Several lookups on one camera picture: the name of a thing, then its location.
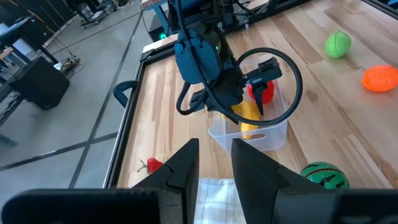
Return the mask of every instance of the clear plastic bin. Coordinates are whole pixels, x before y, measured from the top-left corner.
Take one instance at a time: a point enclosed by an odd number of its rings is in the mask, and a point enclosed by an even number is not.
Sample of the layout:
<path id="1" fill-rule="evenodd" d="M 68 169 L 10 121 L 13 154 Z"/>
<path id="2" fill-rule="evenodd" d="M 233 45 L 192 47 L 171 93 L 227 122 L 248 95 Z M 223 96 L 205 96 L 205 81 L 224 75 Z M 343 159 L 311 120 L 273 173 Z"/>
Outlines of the clear plastic bin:
<path id="1" fill-rule="evenodd" d="M 263 105 L 263 120 L 277 118 L 286 111 L 285 101 L 280 92 L 277 80 L 274 80 L 274 86 L 275 92 L 273 100 Z M 244 94 L 244 100 L 253 101 L 247 93 Z M 231 153 L 232 139 L 234 138 L 240 138 L 260 151 L 278 150 L 283 147 L 286 142 L 287 120 L 273 126 L 259 127 L 253 131 L 246 131 L 244 133 L 250 134 L 252 137 L 251 139 L 245 140 L 242 138 L 243 133 L 241 132 L 240 122 L 239 124 L 234 124 L 228 118 L 222 118 L 221 113 L 217 113 L 214 115 L 213 126 L 208 129 L 208 132 L 228 154 Z"/>

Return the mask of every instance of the gray floor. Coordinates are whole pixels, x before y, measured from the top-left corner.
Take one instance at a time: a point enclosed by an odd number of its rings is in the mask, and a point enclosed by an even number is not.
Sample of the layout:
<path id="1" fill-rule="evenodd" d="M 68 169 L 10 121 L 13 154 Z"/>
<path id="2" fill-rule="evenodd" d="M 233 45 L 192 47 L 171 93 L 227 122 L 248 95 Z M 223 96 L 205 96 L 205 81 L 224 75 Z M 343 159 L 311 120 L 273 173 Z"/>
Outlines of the gray floor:
<path id="1" fill-rule="evenodd" d="M 146 24 L 152 16 L 144 13 Z M 17 143 L 0 145 L 0 208 L 27 189 L 102 187 L 124 112 L 111 90 L 135 78 L 142 48 L 152 42 L 138 0 L 87 30 L 75 19 L 58 39 L 84 68 L 72 77 L 57 107 L 42 111 L 23 103 L 0 128 Z M 55 41 L 47 49 L 63 60 L 69 54 L 62 48 Z"/>

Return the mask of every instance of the green ball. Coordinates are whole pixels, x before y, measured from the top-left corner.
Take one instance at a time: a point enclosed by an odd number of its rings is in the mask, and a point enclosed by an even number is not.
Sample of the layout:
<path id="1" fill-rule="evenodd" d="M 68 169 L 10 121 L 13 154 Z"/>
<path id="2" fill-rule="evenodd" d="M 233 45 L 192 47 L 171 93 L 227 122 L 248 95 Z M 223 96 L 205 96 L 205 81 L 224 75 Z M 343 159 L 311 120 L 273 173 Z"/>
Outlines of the green ball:
<path id="1" fill-rule="evenodd" d="M 340 58 L 347 54 L 351 47 L 351 38 L 348 34 L 338 31 L 332 34 L 325 44 L 326 53 L 333 58 Z"/>
<path id="2" fill-rule="evenodd" d="M 349 188 L 349 182 L 345 174 L 337 166 L 327 162 L 313 162 L 304 167 L 300 175 L 320 184 L 326 189 Z"/>

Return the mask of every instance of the watermelon ball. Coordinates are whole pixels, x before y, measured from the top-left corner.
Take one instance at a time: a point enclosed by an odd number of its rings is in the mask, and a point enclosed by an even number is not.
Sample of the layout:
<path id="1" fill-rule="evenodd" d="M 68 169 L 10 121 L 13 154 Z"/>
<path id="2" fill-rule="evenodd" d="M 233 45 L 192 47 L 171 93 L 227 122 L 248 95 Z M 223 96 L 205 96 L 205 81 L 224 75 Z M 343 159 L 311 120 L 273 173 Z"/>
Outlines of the watermelon ball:
<path id="1" fill-rule="evenodd" d="M 300 175 L 329 190 L 349 188 L 345 174 L 327 162 L 313 162 L 304 167 Z"/>
<path id="2" fill-rule="evenodd" d="M 338 31 L 332 34 L 325 44 L 326 53 L 333 58 L 340 58 L 347 54 L 351 47 L 351 38 L 348 34 Z"/>
<path id="3" fill-rule="evenodd" d="M 262 91 L 262 104 L 267 104 L 269 102 L 272 101 L 273 97 L 274 97 L 274 82 L 273 81 L 269 81 L 267 82 L 268 88 L 265 89 L 264 91 Z M 253 89 L 251 87 L 251 85 L 248 85 L 248 93 L 250 98 L 252 98 L 252 100 L 254 100 L 254 95 L 253 95 Z"/>

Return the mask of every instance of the toy fruit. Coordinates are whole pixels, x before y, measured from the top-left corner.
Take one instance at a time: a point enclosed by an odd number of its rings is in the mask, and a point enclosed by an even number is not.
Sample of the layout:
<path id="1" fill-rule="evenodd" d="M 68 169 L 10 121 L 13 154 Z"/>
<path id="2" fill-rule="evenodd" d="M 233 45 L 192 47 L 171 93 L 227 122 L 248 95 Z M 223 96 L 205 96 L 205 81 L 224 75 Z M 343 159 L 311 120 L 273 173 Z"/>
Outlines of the toy fruit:
<path id="1" fill-rule="evenodd" d="M 268 84 L 268 88 L 262 92 L 262 104 L 263 105 L 271 102 L 274 97 L 274 89 L 275 89 L 274 82 L 269 81 L 267 84 Z M 251 85 L 248 85 L 248 93 L 249 93 L 250 98 L 252 98 L 252 100 L 254 100 L 254 95 L 253 95 L 253 90 L 252 90 Z"/>
<path id="2" fill-rule="evenodd" d="M 376 65 L 366 70 L 362 85 L 375 92 L 392 90 L 398 85 L 398 69 L 391 65 Z"/>
<path id="3" fill-rule="evenodd" d="M 259 121 L 261 119 L 260 112 L 253 102 L 243 101 L 241 104 L 242 117 Z M 252 131 L 258 128 L 258 125 L 241 123 L 241 131 L 243 139 L 250 139 L 251 134 L 246 134 L 246 131 Z"/>
<path id="4" fill-rule="evenodd" d="M 147 160 L 147 164 L 145 164 L 142 160 L 140 160 L 140 161 L 142 162 L 142 167 L 140 169 L 138 169 L 137 172 L 139 172 L 143 168 L 147 168 L 148 174 L 155 172 L 157 169 L 159 169 L 163 165 L 162 162 L 158 161 L 155 158 L 149 158 Z"/>
<path id="5" fill-rule="evenodd" d="M 304 167 L 300 175 L 326 189 L 349 188 L 345 174 L 339 168 L 327 162 L 313 162 Z"/>
<path id="6" fill-rule="evenodd" d="M 340 58 L 347 54 L 351 47 L 351 38 L 348 34 L 338 31 L 329 36 L 325 43 L 326 53 L 333 58 Z"/>

